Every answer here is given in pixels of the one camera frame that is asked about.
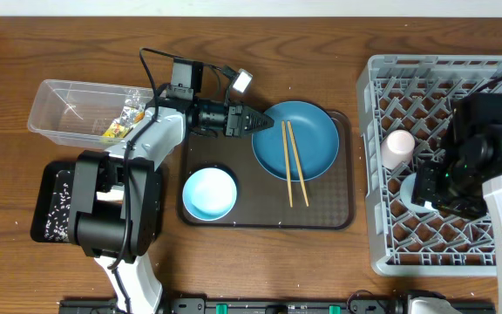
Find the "wooden chopstick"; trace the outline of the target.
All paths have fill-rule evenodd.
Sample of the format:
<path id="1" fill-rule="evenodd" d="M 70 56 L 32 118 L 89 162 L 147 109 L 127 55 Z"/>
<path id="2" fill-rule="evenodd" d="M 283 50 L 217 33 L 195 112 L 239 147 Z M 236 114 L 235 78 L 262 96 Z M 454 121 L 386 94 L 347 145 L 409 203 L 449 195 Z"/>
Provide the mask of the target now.
<path id="1" fill-rule="evenodd" d="M 287 126 L 288 126 L 288 130 L 289 130 L 290 142 L 292 145 L 293 154 L 294 154 L 294 158 L 295 158 L 295 164 L 296 164 L 296 168 L 297 168 L 297 172 L 298 172 L 298 178 L 299 178 L 299 182 L 300 182 L 301 188 L 302 188 L 302 194 L 304 197 L 306 207 L 309 207 L 309 196 L 308 196 L 307 188 L 305 185 L 305 180 L 304 180 L 303 173 L 302 173 L 302 164 L 301 164 L 300 157 L 298 154 L 294 130 L 293 130 L 291 121 L 287 121 Z"/>
<path id="2" fill-rule="evenodd" d="M 283 148 L 284 162 L 285 162 L 285 175 L 286 175 L 286 182 L 287 182 L 287 188 L 288 188 L 288 201 L 289 201 L 289 206 L 292 208 L 293 207 L 292 179 L 291 179 L 291 172 L 290 172 L 290 165 L 289 165 L 288 138 L 287 138 L 287 131 L 286 131 L 286 123 L 284 120 L 281 121 L 281 129 L 282 129 L 282 148 Z"/>

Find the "light blue cup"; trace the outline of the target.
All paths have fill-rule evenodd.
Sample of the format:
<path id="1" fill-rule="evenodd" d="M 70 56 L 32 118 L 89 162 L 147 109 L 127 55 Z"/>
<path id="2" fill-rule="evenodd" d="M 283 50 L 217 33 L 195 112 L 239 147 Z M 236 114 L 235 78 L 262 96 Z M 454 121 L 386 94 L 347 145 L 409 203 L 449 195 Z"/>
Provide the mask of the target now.
<path id="1" fill-rule="evenodd" d="M 431 206 L 430 202 L 426 202 L 423 206 L 414 204 L 412 202 L 412 194 L 415 185 L 415 174 L 408 175 L 401 183 L 400 186 L 400 201 L 408 209 L 417 214 L 435 213 L 437 210 Z"/>

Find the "pink cup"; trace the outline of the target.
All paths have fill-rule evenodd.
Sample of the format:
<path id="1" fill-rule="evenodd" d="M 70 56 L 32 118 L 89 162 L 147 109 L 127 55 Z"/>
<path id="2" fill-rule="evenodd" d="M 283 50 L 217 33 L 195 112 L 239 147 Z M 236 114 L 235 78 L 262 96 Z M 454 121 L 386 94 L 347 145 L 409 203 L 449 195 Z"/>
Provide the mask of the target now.
<path id="1" fill-rule="evenodd" d="M 381 144 L 382 165 L 393 170 L 412 159 L 416 141 L 413 135 L 404 130 L 391 132 Z"/>

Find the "dark blue plate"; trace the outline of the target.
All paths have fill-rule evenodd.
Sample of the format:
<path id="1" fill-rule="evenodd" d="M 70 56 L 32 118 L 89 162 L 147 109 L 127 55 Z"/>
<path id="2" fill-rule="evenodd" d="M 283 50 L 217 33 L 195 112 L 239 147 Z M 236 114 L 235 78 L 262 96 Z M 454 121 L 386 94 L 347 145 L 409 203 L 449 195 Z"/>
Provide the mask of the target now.
<path id="1" fill-rule="evenodd" d="M 288 155 L 292 181 L 298 181 L 287 121 L 291 121 L 305 181 L 324 174 L 336 160 L 340 138 L 336 124 L 320 106 L 304 101 L 285 101 L 270 107 L 265 114 L 274 125 L 252 135 L 252 148 L 259 164 L 274 177 L 286 180 L 282 148 L 281 121 L 286 123 Z"/>

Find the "light blue bowl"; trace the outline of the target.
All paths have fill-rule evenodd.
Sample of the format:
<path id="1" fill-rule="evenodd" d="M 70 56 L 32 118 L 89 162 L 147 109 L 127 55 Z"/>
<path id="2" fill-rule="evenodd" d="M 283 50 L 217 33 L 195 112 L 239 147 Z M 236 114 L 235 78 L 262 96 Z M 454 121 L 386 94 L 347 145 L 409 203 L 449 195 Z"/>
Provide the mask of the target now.
<path id="1" fill-rule="evenodd" d="M 205 167 L 189 176 L 181 196 L 192 217 L 211 222 L 233 209 L 238 192 L 232 175 L 217 167 Z"/>

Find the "yellow snack wrapper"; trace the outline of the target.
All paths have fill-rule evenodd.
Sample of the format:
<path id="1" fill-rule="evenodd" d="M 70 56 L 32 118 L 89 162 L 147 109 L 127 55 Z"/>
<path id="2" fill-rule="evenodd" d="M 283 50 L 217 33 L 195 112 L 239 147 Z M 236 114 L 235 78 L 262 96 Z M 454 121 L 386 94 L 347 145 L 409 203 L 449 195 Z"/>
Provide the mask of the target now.
<path id="1" fill-rule="evenodd" d="M 125 138 L 144 118 L 145 106 L 146 103 L 140 90 L 128 90 L 120 115 L 112 121 L 103 136 L 106 138 Z"/>

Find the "white rice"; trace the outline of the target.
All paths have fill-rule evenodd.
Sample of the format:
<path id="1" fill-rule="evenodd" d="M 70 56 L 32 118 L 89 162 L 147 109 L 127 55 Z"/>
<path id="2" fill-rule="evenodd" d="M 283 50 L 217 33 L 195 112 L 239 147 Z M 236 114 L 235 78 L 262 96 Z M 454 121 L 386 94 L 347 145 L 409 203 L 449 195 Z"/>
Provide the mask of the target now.
<path id="1" fill-rule="evenodd" d="M 72 184 L 65 180 L 59 181 L 54 187 L 44 225 L 44 239 L 47 242 L 69 242 L 71 191 Z"/>

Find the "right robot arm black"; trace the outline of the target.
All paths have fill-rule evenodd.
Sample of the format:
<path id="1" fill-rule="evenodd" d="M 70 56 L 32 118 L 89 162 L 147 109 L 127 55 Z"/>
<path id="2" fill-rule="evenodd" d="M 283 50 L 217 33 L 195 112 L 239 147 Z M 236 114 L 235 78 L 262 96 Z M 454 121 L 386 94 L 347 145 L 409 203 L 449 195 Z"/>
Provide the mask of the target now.
<path id="1" fill-rule="evenodd" d="M 465 219 L 490 216 L 502 313 L 502 125 L 449 126 L 441 147 L 442 161 L 418 168 L 410 200 Z"/>

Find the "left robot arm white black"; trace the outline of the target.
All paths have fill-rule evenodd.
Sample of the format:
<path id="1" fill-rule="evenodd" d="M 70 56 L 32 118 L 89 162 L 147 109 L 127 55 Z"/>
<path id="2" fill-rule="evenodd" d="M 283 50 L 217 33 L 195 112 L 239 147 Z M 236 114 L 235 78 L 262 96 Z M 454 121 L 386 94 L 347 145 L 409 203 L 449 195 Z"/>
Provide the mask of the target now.
<path id="1" fill-rule="evenodd" d="M 162 285 L 147 254 L 157 231 L 160 164 L 190 128 L 240 138 L 274 121 L 239 101 L 154 96 L 143 119 L 116 145 L 84 151 L 73 176 L 68 239 L 105 271 L 117 313 L 154 313 Z"/>

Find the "grey dishwasher rack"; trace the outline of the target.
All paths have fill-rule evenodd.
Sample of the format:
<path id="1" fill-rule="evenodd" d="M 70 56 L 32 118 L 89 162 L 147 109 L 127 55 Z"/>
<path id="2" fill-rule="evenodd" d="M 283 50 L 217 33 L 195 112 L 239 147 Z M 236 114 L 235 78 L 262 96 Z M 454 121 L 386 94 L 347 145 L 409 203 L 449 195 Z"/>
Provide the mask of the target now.
<path id="1" fill-rule="evenodd" d="M 502 56 L 374 55 L 356 82 L 366 162 L 370 263 L 381 276 L 495 276 L 492 223 L 442 212 L 419 214 L 400 199 L 400 185 L 425 161 L 442 160 L 439 142 L 451 103 L 502 77 Z M 381 144 L 411 133 L 413 158 L 383 167 Z"/>

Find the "black waste tray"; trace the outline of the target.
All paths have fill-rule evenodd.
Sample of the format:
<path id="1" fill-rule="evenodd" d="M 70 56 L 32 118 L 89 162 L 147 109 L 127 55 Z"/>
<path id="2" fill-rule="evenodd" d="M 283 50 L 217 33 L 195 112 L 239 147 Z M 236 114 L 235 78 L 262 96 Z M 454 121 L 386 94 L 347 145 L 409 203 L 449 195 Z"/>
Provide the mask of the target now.
<path id="1" fill-rule="evenodd" d="M 30 236 L 34 242 L 47 242 L 44 239 L 44 225 L 46 216 L 50 209 L 51 194 L 56 184 L 65 180 L 72 184 L 71 191 L 71 209 L 69 216 L 68 236 L 69 242 L 49 242 L 49 243 L 71 243 L 79 245 L 77 229 L 80 211 L 78 207 L 78 200 L 73 194 L 73 183 L 75 179 L 75 162 L 55 160 L 50 162 L 45 168 L 40 184 L 40 189 L 37 196 L 37 204 L 34 210 Z"/>

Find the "brown serving tray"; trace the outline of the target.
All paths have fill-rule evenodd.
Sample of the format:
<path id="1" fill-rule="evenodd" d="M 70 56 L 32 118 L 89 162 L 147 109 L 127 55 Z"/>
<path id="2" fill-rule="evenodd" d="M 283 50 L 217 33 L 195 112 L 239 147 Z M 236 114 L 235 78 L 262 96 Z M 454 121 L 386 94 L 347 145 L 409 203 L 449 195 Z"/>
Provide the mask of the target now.
<path id="1" fill-rule="evenodd" d="M 237 187 L 234 207 L 214 221 L 202 221 L 189 213 L 182 198 L 177 211 L 185 223 L 201 227 L 261 229 L 346 229 L 355 219 L 356 200 L 349 119 L 329 111 L 339 133 L 335 162 L 321 176 L 305 182 L 309 196 L 306 205 L 299 182 L 292 184 L 294 206 L 288 202 L 287 183 L 267 172 L 256 160 L 249 137 L 243 139 L 186 137 L 180 166 L 180 184 L 194 172 L 217 167 L 231 174 Z"/>

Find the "clear plastic bin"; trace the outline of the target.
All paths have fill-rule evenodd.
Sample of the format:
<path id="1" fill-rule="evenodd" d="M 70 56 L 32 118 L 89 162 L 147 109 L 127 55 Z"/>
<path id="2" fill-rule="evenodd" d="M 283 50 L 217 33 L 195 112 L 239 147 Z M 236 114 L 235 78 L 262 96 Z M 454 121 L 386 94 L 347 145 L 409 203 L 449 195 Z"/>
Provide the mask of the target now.
<path id="1" fill-rule="evenodd" d="M 120 142 L 105 132 L 126 106 L 142 109 L 149 88 L 46 79 L 37 89 L 27 127 L 54 143 L 104 150 Z"/>

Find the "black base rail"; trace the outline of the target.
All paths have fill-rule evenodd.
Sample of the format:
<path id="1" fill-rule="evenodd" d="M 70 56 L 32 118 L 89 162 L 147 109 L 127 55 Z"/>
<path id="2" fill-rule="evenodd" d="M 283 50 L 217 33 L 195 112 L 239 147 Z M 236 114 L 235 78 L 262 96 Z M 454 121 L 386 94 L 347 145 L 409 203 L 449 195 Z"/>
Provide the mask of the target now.
<path id="1" fill-rule="evenodd" d="M 408 301 L 414 297 L 437 297 L 435 301 L 448 301 L 436 292 L 410 290 L 394 298 L 380 298 L 367 290 L 358 290 L 346 301 L 310 301 L 310 300 L 229 300 L 207 299 L 201 297 L 163 298 L 157 309 L 135 311 L 134 301 L 130 301 L 129 311 L 121 310 L 116 299 L 110 300 L 62 300 L 58 313 L 159 313 L 159 314 L 332 314 L 332 313 L 409 313 Z M 452 301 L 452 313 L 491 314 L 497 313 L 491 302 Z"/>

